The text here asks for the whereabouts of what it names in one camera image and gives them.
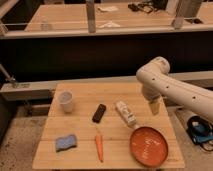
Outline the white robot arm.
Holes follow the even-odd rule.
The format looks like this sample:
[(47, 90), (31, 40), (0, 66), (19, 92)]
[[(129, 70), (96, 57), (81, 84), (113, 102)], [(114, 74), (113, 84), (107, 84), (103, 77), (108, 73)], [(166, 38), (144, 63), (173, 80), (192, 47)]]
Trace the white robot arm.
[(164, 57), (155, 57), (136, 72), (148, 101), (164, 95), (213, 123), (213, 91), (168, 76), (170, 64)]

